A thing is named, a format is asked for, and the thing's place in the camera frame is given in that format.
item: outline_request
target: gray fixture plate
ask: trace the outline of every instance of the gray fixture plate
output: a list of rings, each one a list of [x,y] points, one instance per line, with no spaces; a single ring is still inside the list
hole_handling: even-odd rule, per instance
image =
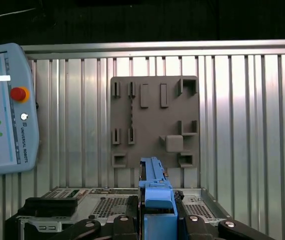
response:
[[[196,76],[111,79],[111,163],[137,168],[157,157],[166,168],[198,167],[199,81]]]

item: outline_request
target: square bracket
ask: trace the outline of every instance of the square bracket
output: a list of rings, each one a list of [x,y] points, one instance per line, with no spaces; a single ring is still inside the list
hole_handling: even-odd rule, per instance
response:
[[[111,156],[111,166],[113,168],[125,168],[127,163],[126,153],[118,152]]]
[[[194,166],[194,155],[189,152],[178,154],[178,163],[181,168],[192,168]]]
[[[189,123],[184,123],[183,121],[178,121],[179,133],[182,136],[195,136],[198,132],[197,121],[191,121]]]

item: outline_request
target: rectangular slot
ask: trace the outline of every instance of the rectangular slot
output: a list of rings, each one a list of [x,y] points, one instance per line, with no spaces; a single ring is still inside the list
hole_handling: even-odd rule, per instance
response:
[[[140,107],[148,108],[148,98],[149,98],[149,89],[148,83],[143,83],[140,85]]]
[[[128,96],[131,99],[136,96],[136,84],[133,81],[128,84]]]
[[[160,84],[160,107],[168,108],[168,92],[167,92],[167,84]]]
[[[178,163],[181,168],[192,168],[194,166],[194,155],[188,152],[178,154]]]
[[[121,129],[120,128],[114,128],[112,130],[112,144],[113,145],[121,144]]]
[[[194,136],[197,133],[197,121],[183,122],[178,121],[179,133],[182,136]]]
[[[111,165],[113,168],[126,167],[126,153],[118,152],[111,156]]]
[[[115,98],[120,98],[121,96],[121,83],[119,81],[115,81],[112,84],[112,96]]]
[[[186,91],[189,96],[195,95],[198,92],[197,80],[181,78],[178,81],[178,96],[183,94],[184,91]]]
[[[133,129],[132,127],[128,129],[128,144],[135,144],[135,129]]]

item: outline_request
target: blue plastic part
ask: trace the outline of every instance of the blue plastic part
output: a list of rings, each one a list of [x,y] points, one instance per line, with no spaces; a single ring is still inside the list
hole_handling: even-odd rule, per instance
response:
[[[164,176],[162,163],[156,157],[142,158],[145,164],[146,180],[139,181],[139,187],[145,188],[145,207],[151,209],[171,209],[173,207],[172,185]]]
[[[10,81],[0,81],[0,174],[28,171],[36,164],[39,128],[33,76],[19,45],[0,45],[0,75],[10,75]],[[29,92],[25,102],[10,98],[15,87]],[[28,115],[27,120],[21,119],[23,113]]]
[[[145,214],[145,240],[176,240],[178,235],[178,213],[171,183],[164,176],[164,168],[156,157],[142,158],[146,180],[139,181],[139,190],[145,190],[145,208],[172,209],[173,213]]]

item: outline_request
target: ventilation grille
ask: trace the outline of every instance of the ventilation grille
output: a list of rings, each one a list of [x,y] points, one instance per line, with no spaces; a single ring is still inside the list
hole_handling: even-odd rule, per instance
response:
[[[128,197],[106,197],[99,200],[92,214],[96,219],[107,219],[115,214],[125,214]]]
[[[205,217],[207,220],[215,219],[205,205],[200,204],[185,204],[186,211],[189,215],[199,215]]]

